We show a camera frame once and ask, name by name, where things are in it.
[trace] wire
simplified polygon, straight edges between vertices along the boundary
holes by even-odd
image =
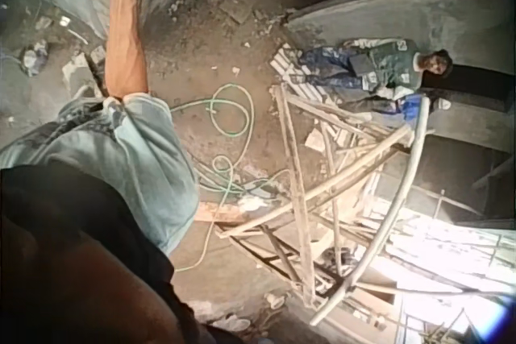
[[[246,96],[246,98],[248,99],[248,102],[249,102],[249,110],[246,107],[244,107],[243,105],[239,104],[238,102],[228,100],[226,98],[218,97],[218,95],[222,91],[229,89],[229,88],[238,89],[240,92],[242,92]],[[243,116],[245,117],[245,123],[240,131],[236,131],[236,132],[225,131],[217,123],[217,120],[215,117],[217,112],[216,112],[216,110],[214,110],[214,107],[216,104],[226,104],[226,105],[234,106],[235,108],[240,110],[240,112],[242,112]],[[194,264],[187,266],[187,267],[181,267],[176,270],[178,272],[193,269],[193,268],[199,266],[202,263],[202,261],[204,260],[204,258],[206,256],[206,252],[208,251],[208,246],[210,244],[210,238],[211,238],[211,234],[212,234],[214,225],[217,222],[218,212],[220,211],[220,209],[226,202],[227,197],[229,196],[230,193],[239,194],[239,195],[244,195],[247,193],[247,194],[254,195],[253,191],[260,189],[267,184],[271,184],[281,174],[288,172],[288,170],[283,169],[270,177],[252,180],[247,183],[249,185],[253,185],[253,188],[251,188],[251,189],[246,189],[243,186],[236,184],[233,181],[234,175],[235,175],[235,167],[238,164],[240,164],[240,162],[242,161],[246,152],[248,151],[249,143],[251,142],[252,132],[254,130],[254,123],[255,123],[254,103],[253,103],[251,94],[249,94],[249,92],[243,86],[240,86],[237,84],[232,84],[232,83],[225,84],[225,85],[221,86],[220,88],[218,88],[217,91],[213,94],[213,96],[211,98],[204,98],[202,100],[187,102],[185,104],[175,106],[170,109],[170,112],[174,113],[174,112],[178,112],[178,111],[181,111],[181,110],[184,110],[187,108],[191,108],[193,106],[200,106],[200,105],[208,105],[206,110],[208,111],[208,114],[210,115],[211,123],[213,124],[215,129],[220,134],[222,134],[226,137],[235,139],[235,138],[238,138],[247,133],[247,137],[245,139],[245,143],[243,145],[242,151],[240,152],[240,155],[235,162],[231,162],[231,160],[226,155],[216,155],[213,158],[213,160],[211,161],[211,168],[207,167],[206,165],[204,165],[202,163],[199,163],[199,168],[195,168],[195,171],[197,172],[197,174],[204,181],[211,184],[211,185],[207,185],[207,184],[200,183],[199,185],[201,186],[201,188],[205,189],[207,191],[211,191],[211,192],[223,193],[223,197],[222,197],[221,201],[219,202],[218,207],[213,216],[213,219],[211,220],[210,226],[208,227],[208,231],[206,233],[206,237],[205,237],[205,240],[204,240],[204,243],[202,246],[201,255],[199,256],[198,260]],[[223,183],[218,183],[213,178],[211,178],[208,174],[211,174],[212,176],[216,176],[216,178],[221,180]]]

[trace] wooden beam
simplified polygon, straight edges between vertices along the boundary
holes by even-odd
[[[321,122],[322,139],[324,140],[324,150],[326,152],[326,158],[328,163],[328,172],[330,176],[336,173],[335,162],[333,160],[333,147],[331,146],[330,136],[327,131],[328,124]],[[330,195],[335,193],[335,187],[330,188]],[[339,206],[337,198],[331,199],[331,214],[333,215],[333,249],[335,254],[335,264],[337,274],[342,275],[342,247],[341,238],[339,233]]]
[[[312,260],[310,249],[310,224],[298,144],[293,129],[292,117],[290,116],[285,87],[283,85],[276,86],[273,92],[276,98],[281,133],[283,134],[283,143],[285,145],[285,155],[290,171],[290,196],[293,214],[296,219],[296,228],[298,229],[302,266],[303,302],[305,306],[311,306],[315,297],[314,261]]]
[[[268,239],[271,241],[271,244],[274,247],[274,251],[276,252],[277,256],[280,257],[281,262],[283,265],[285,265],[285,268],[287,272],[289,273],[289,277],[293,282],[296,282],[298,284],[302,284],[302,280],[299,277],[299,274],[296,272],[296,270],[293,268],[292,264],[289,261],[289,258],[286,256],[285,252],[281,248],[280,244],[277,242],[277,238],[274,236],[274,234],[271,232],[271,230],[268,229],[267,226],[262,225],[260,228],[264,231],[264,234],[268,236]]]
[[[322,110],[318,108],[314,108],[312,105],[307,104],[306,100],[303,100],[302,98],[299,98],[297,96],[294,96],[293,94],[288,94],[286,96],[287,101],[290,102],[292,105],[297,106],[298,108],[303,109],[304,111],[313,114],[316,117],[321,118],[322,120],[329,122],[332,125],[337,126],[340,129],[344,129],[345,131],[354,133],[355,135],[358,135],[360,137],[364,137],[369,140],[377,140],[377,138],[373,135],[370,135],[369,133],[366,133],[357,127],[348,124],[347,122],[343,122],[342,120],[339,120],[334,115],[328,114],[326,112],[323,112]]]
[[[373,162],[379,155],[381,155],[384,151],[393,146],[399,139],[401,139],[403,136],[409,133],[409,131],[410,127],[407,125],[404,125],[401,128],[396,129],[389,137],[379,142],[375,148],[373,148],[370,152],[360,157],[355,163],[349,165],[341,172],[337,173],[336,175],[323,181],[320,185],[306,192],[305,200],[308,201],[310,199],[313,199],[319,194],[326,192],[330,187],[333,187],[334,185],[340,183],[342,180],[353,175],[355,172],[358,172],[361,168]],[[254,218],[251,221],[244,223],[243,225],[239,225],[237,227],[224,231],[223,233],[221,233],[220,236],[221,238],[227,238],[231,235],[238,235],[245,230],[251,229],[252,227],[271,221],[274,218],[279,217],[283,213],[290,211],[292,208],[292,202],[285,203],[284,205],[277,207],[270,213],[262,215],[259,218]]]

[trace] rubble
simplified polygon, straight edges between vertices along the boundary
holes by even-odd
[[[245,23],[252,13],[251,5],[243,0],[223,0],[218,7],[239,24]]]
[[[37,31],[44,30],[45,28],[50,27],[50,25],[53,23],[53,20],[51,20],[48,16],[42,16],[35,24],[35,29]]]
[[[179,6],[184,3],[185,2],[183,0],[176,0],[174,3],[170,5],[169,9],[167,10],[167,14],[169,14],[169,16],[172,16],[174,12],[177,12]]]
[[[89,42],[86,40],[85,37],[83,37],[82,35],[80,35],[79,33],[75,32],[74,30],[70,30],[69,28],[67,29],[67,31],[72,34],[73,36],[75,36],[76,38],[78,38],[83,44],[85,44],[86,46],[89,45]]]
[[[253,10],[252,14],[254,15],[254,17],[256,18],[256,20],[264,20],[267,18],[267,15],[265,15],[263,12],[261,12],[260,10]]]
[[[88,65],[88,60],[84,52],[74,56],[63,67],[64,84],[73,97],[81,89],[88,89],[83,93],[84,97],[101,97],[102,92],[98,88],[95,77]]]
[[[238,318],[235,314],[231,314],[212,322],[211,325],[229,332],[242,332],[251,326],[251,322],[246,318]]]
[[[106,50],[100,45],[89,54],[89,58],[95,66],[99,67],[106,61]]]
[[[48,43],[45,39],[42,39],[23,53],[23,70],[25,70],[29,77],[36,76],[46,65],[47,59]]]

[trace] worker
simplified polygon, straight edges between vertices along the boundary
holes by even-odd
[[[2,342],[242,342],[170,284],[198,185],[148,93],[137,3],[110,0],[109,97],[75,99],[0,151]]]
[[[340,89],[362,89],[397,100],[416,92],[425,71],[446,77],[453,61],[446,50],[423,54],[410,39],[354,39],[340,47],[288,50],[291,60],[312,72],[294,76],[296,83]]]
[[[412,93],[396,101],[387,98],[371,96],[361,100],[339,103],[339,108],[355,114],[372,113],[374,120],[385,126],[400,126],[406,122],[413,129],[419,116],[423,93]],[[452,103],[445,98],[429,93],[430,111],[449,110]]]

